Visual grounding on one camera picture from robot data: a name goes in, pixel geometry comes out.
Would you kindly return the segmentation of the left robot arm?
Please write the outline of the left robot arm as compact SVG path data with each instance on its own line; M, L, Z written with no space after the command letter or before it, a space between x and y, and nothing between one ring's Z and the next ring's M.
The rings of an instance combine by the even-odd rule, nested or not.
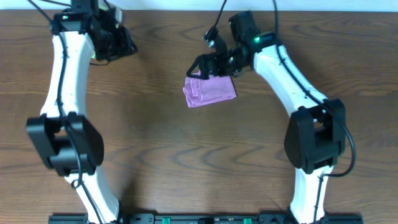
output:
M138 49L115 4L72 0L49 19L53 67L46 101L26 130L44 166L63 177L79 195L84 214L55 213L49 223L122 223L102 163L104 142L86 113L86 86L92 65L107 65Z

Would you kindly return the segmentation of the purple microfiber cloth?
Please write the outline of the purple microfiber cloth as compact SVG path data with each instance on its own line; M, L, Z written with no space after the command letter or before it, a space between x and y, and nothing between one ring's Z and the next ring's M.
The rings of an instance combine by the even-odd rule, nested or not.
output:
M231 77L215 77L210 75L208 80L198 79L201 73L194 73L194 77L187 77L183 87L187 106L196 108L221 101L232 100L236 91Z

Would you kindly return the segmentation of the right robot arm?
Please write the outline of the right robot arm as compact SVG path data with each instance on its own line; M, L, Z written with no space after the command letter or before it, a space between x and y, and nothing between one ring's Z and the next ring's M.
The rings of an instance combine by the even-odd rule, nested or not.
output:
M259 223L361 223L360 215L328 214L324 198L328 179L346 146L354 144L346 127L346 110L340 100L329 100L318 91L289 58L277 31L261 32L252 13L229 19L235 47L227 48L216 26L204 35L213 52L199 55L187 76L198 81L236 76L251 67L282 102L289 124L285 153L295 169L294 196L288 214L270 214Z

